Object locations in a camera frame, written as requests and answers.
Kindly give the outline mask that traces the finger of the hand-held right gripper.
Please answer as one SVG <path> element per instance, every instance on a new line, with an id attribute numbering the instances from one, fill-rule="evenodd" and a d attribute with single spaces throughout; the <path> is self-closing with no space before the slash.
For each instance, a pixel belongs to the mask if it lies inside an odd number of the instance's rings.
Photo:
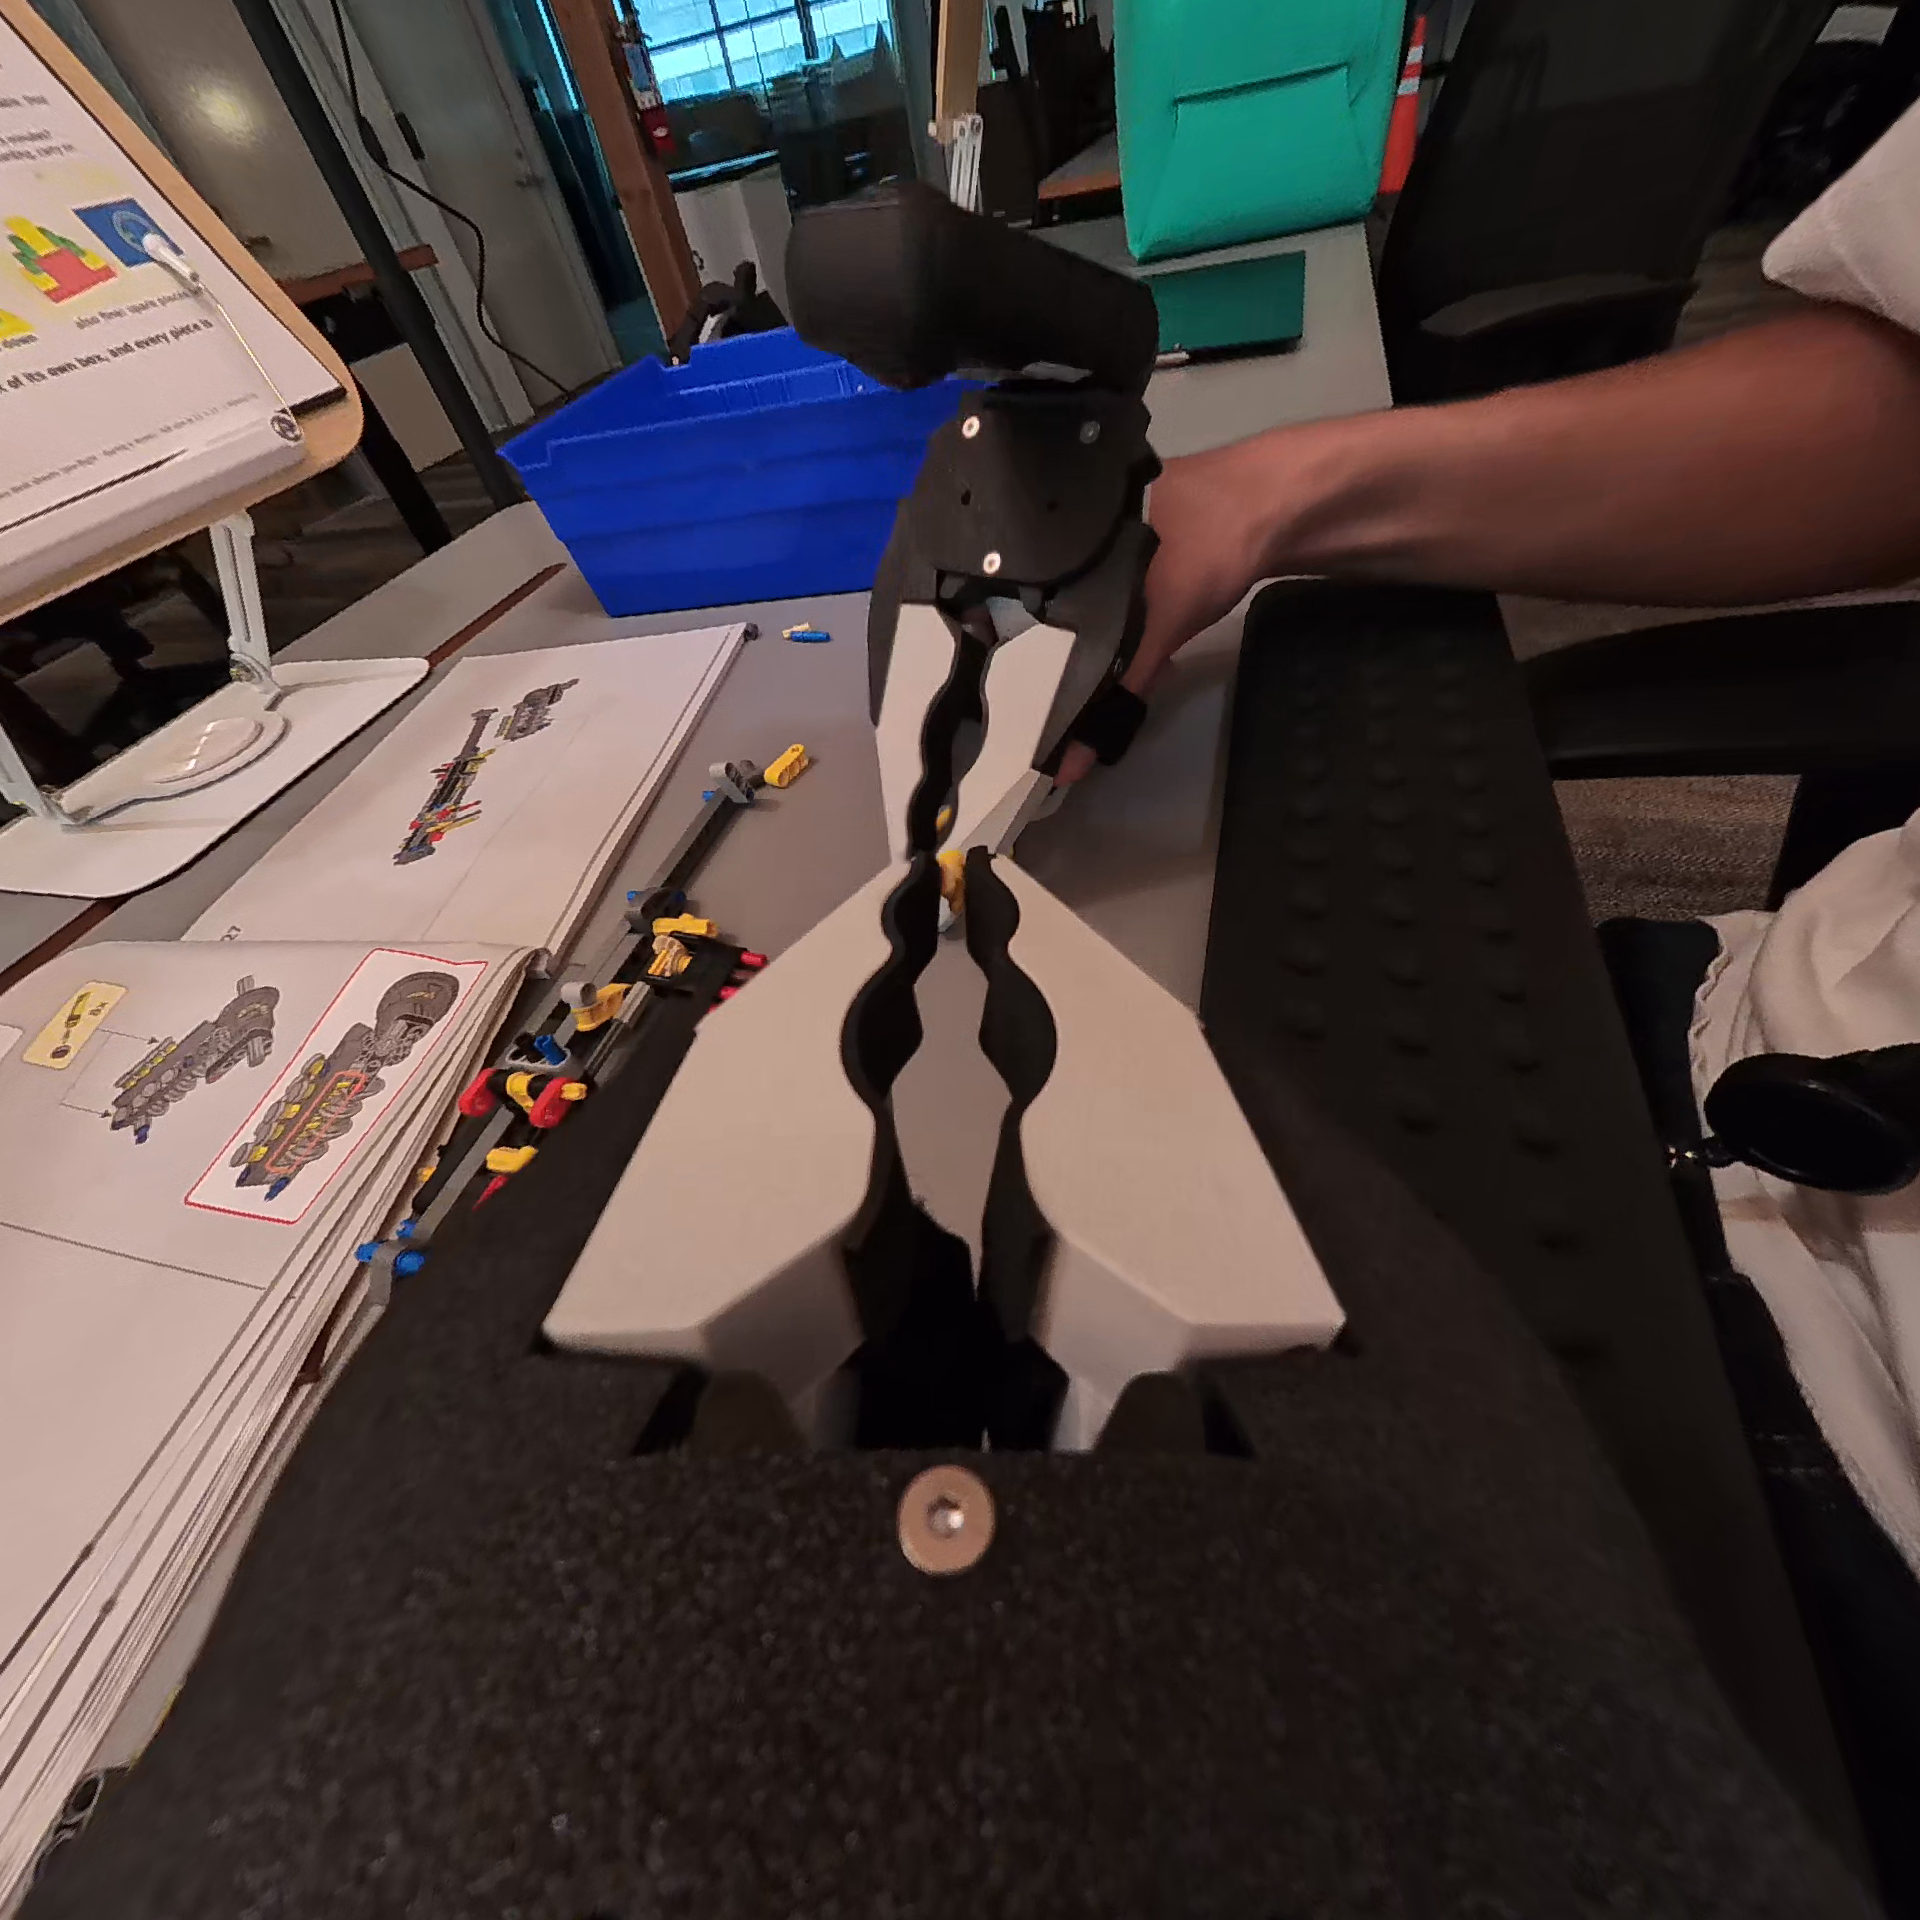
<path id="1" fill-rule="evenodd" d="M 960 640 L 938 607 L 898 607 L 876 709 L 881 817 L 897 863 L 938 845 L 935 821 L 953 797 L 959 661 Z"/>
<path id="2" fill-rule="evenodd" d="M 1003 855 L 1055 805 L 1055 780 L 1037 760 L 1072 648 L 1068 630 L 1031 626 L 989 654 L 979 743 L 955 790 L 946 852 Z"/>

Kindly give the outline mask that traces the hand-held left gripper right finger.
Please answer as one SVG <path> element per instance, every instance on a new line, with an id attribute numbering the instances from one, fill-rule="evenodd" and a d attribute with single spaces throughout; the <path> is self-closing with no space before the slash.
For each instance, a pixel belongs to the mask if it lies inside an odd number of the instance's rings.
<path id="1" fill-rule="evenodd" d="M 991 1450 L 1089 1450 L 1143 1376 L 1329 1348 L 1345 1313 L 1192 1012 L 972 849 L 979 1046 L 1006 1092 L 980 1217 Z"/>

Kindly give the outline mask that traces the person's right forearm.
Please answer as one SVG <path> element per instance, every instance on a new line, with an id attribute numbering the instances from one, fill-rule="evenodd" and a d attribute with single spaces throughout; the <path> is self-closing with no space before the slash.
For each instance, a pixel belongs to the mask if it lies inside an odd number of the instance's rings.
<path id="1" fill-rule="evenodd" d="M 1260 575 L 1741 607 L 1918 578 L 1918 339 L 1813 305 L 1260 442 Z"/>

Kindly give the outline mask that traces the grey black lego chassis assembly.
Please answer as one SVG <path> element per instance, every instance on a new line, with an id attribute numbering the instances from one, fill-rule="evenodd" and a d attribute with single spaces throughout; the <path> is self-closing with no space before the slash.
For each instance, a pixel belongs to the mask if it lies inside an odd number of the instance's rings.
<path id="1" fill-rule="evenodd" d="M 553 1129 L 607 1082 L 635 1027 L 662 999 L 692 996 L 689 969 L 727 941 L 689 904 L 727 832 L 757 797 L 757 760 L 714 760 L 702 802 L 658 870 L 627 894 L 622 925 L 587 968 L 562 976 L 539 1016 L 481 1065 L 456 1099 L 453 1126 L 393 1228 L 357 1246 L 364 1303 L 381 1310 L 393 1285 L 419 1272 L 453 1214 L 473 1214 L 504 1191 Z"/>

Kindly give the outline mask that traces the lego instruction booklet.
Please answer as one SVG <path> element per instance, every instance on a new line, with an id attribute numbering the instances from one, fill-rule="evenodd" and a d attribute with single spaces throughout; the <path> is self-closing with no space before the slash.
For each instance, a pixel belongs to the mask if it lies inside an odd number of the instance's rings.
<path id="1" fill-rule="evenodd" d="M 3 999 L 3 1884 L 753 629 L 467 655 L 171 941 Z"/>

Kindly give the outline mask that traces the person's right hand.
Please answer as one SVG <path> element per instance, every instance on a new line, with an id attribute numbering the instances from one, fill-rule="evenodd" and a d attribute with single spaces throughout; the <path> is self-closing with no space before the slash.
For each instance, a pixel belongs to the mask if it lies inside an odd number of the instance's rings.
<path id="1" fill-rule="evenodd" d="M 1165 463 L 1144 498 L 1153 548 L 1138 588 L 1138 637 L 1116 678 L 1075 722 L 1055 783 L 1116 760 L 1175 651 L 1269 578 L 1308 572 L 1308 431 L 1271 431 Z"/>

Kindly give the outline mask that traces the stack of blue plastic bins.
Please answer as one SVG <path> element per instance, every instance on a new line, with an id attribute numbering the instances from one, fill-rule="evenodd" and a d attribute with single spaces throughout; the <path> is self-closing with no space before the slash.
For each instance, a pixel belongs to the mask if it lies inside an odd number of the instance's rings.
<path id="1" fill-rule="evenodd" d="M 610 617 L 874 588 L 929 435 L 979 391 L 894 391 L 792 327 L 654 356 L 504 448 Z"/>

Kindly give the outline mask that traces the black perforated board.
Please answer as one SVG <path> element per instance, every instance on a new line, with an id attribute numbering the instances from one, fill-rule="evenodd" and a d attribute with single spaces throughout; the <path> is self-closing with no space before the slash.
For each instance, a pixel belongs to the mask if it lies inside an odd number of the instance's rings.
<path id="1" fill-rule="evenodd" d="M 1573 1381 L 1701 1645 L 1918 1915 L 1918 1581 L 1734 1266 L 1690 1077 L 1708 921 L 1588 925 L 1481 593 L 1271 585 L 1232 695 L 1201 1016 L 1317 1098 Z"/>

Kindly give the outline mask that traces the teal tote bag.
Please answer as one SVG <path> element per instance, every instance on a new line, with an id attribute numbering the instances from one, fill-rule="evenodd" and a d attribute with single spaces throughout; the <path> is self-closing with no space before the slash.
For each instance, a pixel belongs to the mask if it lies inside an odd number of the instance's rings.
<path id="1" fill-rule="evenodd" d="M 1404 4 L 1113 5 L 1122 228 L 1163 361 L 1302 342 L 1294 240 L 1375 206 L 1404 16 Z"/>

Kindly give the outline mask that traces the orange traffic cone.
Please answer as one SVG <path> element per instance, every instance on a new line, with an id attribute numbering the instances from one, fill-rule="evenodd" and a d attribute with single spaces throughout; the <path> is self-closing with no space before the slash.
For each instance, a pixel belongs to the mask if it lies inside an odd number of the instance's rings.
<path id="1" fill-rule="evenodd" d="M 1400 196 L 1410 172 L 1421 115 L 1425 50 L 1427 50 L 1427 8 L 1417 8 L 1410 15 L 1404 63 L 1384 128 L 1380 199 Z"/>

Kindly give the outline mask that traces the black mesh office chair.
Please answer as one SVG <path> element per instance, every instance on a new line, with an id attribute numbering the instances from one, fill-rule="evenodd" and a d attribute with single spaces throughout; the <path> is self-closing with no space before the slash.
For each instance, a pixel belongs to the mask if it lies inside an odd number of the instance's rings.
<path id="1" fill-rule="evenodd" d="M 1476 4 L 1383 237 L 1393 405 L 1672 346 L 1765 110 L 1833 4 Z"/>

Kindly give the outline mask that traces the black round object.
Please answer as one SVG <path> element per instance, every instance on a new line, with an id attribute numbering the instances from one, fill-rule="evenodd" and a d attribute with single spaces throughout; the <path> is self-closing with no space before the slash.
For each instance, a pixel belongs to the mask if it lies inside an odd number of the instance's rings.
<path id="1" fill-rule="evenodd" d="M 1827 1194 L 1895 1194 L 1918 1179 L 1918 1043 L 1748 1056 L 1701 1098 L 1701 1126 L 1714 1164 Z"/>

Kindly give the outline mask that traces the black tripod pole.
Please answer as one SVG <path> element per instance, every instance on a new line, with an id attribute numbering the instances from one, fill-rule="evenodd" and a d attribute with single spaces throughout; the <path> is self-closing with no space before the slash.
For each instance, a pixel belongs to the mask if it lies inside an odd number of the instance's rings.
<path id="1" fill-rule="evenodd" d="M 321 96 L 307 80 L 299 53 L 285 35 L 272 4 L 235 4 L 241 23 L 245 26 L 255 50 L 259 53 L 273 87 L 296 125 L 307 156 L 314 159 L 330 199 L 342 209 L 347 228 L 354 231 L 361 258 L 374 269 L 374 282 L 378 286 L 381 302 L 403 337 L 403 346 L 415 356 L 433 395 L 439 400 L 447 422 L 453 425 L 470 463 L 498 508 L 523 503 L 523 491 L 512 470 L 498 456 L 492 433 L 467 391 L 467 383 L 453 361 L 443 337 L 422 301 L 410 269 L 402 267 L 395 245 L 378 219 L 375 203 L 368 199 L 364 183 L 347 149 L 334 129 Z"/>

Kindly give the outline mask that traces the wooden document holder stand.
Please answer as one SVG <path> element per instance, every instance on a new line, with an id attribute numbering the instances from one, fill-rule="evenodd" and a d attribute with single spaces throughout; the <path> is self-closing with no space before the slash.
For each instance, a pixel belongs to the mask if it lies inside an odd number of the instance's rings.
<path id="1" fill-rule="evenodd" d="M 347 371 L 27 4 L 3 5 L 3 619 L 208 532 L 227 685 L 48 790 L 3 742 L 3 892 L 136 897 L 426 678 L 273 668 L 252 506 L 361 439 Z"/>

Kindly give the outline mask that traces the white printed instruction sheet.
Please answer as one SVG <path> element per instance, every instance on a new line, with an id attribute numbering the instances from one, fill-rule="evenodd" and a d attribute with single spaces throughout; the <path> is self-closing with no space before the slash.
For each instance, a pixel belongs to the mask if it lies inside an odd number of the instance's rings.
<path id="1" fill-rule="evenodd" d="M 318 466 L 345 371 L 27 5 L 3 15 L 3 597 Z"/>

